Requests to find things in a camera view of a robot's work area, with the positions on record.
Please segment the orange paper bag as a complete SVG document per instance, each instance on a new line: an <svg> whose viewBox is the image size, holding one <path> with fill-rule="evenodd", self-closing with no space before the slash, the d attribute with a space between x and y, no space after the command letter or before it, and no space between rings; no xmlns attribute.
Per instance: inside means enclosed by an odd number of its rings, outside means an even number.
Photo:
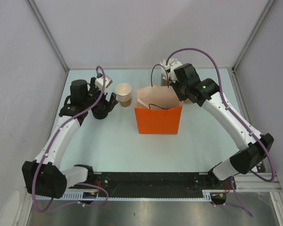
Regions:
<svg viewBox="0 0 283 226"><path fill-rule="evenodd" d="M179 101L173 88L153 84L153 72L150 85L136 89L134 108L137 128L140 134L176 135L179 130L183 102ZM140 99L149 106L145 108L137 102Z"/></svg>

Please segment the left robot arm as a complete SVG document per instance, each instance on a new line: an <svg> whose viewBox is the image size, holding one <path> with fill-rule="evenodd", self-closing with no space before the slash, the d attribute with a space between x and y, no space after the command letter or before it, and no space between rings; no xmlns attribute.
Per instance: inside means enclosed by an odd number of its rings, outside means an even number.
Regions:
<svg viewBox="0 0 283 226"><path fill-rule="evenodd" d="M71 82L70 95L60 110L53 134L35 159L25 161L22 166L28 193L58 199L67 188L78 183L84 188L94 185L96 177L91 166L76 164L60 171L60 165L72 137L88 115L87 108L90 107L94 118L100 120L106 118L118 103L115 93L106 99L106 88L111 84L110 78L95 77L90 82Z"/></svg>

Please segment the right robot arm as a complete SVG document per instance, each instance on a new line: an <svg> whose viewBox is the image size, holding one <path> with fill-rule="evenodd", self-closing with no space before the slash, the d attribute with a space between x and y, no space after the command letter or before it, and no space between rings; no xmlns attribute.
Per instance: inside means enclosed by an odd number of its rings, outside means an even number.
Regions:
<svg viewBox="0 0 283 226"><path fill-rule="evenodd" d="M211 169L208 184L219 189L225 180L238 173L247 174L267 157L274 142L251 126L230 104L217 83L201 80L192 64L175 62L168 69L170 85L180 101L190 100L203 107L227 131L239 151Z"/></svg>

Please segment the white straw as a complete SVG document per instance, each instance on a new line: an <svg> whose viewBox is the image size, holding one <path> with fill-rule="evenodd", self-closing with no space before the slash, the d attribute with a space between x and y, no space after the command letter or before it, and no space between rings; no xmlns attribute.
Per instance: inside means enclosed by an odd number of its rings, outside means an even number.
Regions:
<svg viewBox="0 0 283 226"><path fill-rule="evenodd" d="M137 99L137 102L141 104L142 106L144 106L145 108L149 109L149 106L145 104L143 101L141 101L140 99Z"/></svg>

